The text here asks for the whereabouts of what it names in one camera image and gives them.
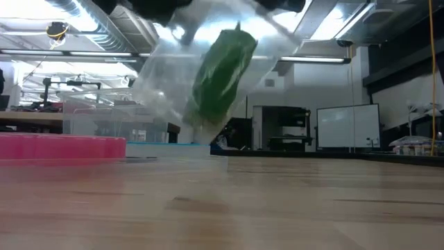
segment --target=ceiling duct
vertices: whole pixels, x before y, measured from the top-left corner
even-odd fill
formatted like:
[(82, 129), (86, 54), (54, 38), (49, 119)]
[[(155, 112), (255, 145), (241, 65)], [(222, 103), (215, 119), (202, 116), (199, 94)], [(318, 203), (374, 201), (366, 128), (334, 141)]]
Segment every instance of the ceiling duct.
[[(103, 50), (137, 52), (108, 16), (91, 0), (46, 0), (46, 2), (60, 11), (68, 13), (73, 18), (73, 21), (75, 20), (81, 23), (81, 26), (85, 26), (86, 30), (83, 30), (83, 33), (106, 34), (88, 36), (92, 42), (96, 43)], [(131, 66), (137, 71), (142, 67), (141, 65), (135, 67), (133, 64)]]

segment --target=plastic bag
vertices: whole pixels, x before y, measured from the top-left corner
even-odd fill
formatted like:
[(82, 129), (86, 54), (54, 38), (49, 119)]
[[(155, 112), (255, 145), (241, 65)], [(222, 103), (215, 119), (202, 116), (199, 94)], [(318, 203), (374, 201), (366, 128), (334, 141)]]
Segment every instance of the plastic bag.
[(424, 136), (404, 136), (398, 140), (392, 141), (388, 146), (395, 147), (395, 146), (420, 144), (426, 142), (432, 142), (432, 139)]
[[(218, 122), (196, 116), (187, 119), (190, 104), (198, 103), (193, 86), (205, 54), (222, 30), (234, 30), (237, 24), (256, 39), (257, 46), (240, 78), (234, 101)], [(300, 45), (295, 35), (252, 0), (194, 0), (175, 12), (169, 28), (157, 31), (159, 43), (134, 83), (134, 98), (167, 121), (192, 128), (190, 142), (202, 144), (212, 141), (278, 58), (292, 55)]]

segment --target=pink plastic container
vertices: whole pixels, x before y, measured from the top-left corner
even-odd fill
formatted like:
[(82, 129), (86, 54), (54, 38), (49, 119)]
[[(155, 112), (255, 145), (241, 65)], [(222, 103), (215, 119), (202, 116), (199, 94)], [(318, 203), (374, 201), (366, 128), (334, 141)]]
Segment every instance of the pink plastic container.
[(126, 140), (117, 137), (0, 133), (0, 159), (125, 158)]

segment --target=green pepper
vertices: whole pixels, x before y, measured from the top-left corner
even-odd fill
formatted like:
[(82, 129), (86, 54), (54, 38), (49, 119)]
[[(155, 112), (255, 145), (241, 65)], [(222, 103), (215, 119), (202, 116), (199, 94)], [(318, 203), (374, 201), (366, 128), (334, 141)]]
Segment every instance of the green pepper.
[(224, 121), (256, 46), (254, 37), (241, 31), (239, 23), (235, 30), (221, 31), (197, 73), (193, 98), (186, 107), (186, 122), (198, 119), (217, 125)]

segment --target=whiteboard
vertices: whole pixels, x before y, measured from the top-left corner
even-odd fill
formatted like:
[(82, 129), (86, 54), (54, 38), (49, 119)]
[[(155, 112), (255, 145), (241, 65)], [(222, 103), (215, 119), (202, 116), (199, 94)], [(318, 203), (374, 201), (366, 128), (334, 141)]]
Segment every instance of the whiteboard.
[(379, 106), (318, 109), (318, 147), (379, 148)]

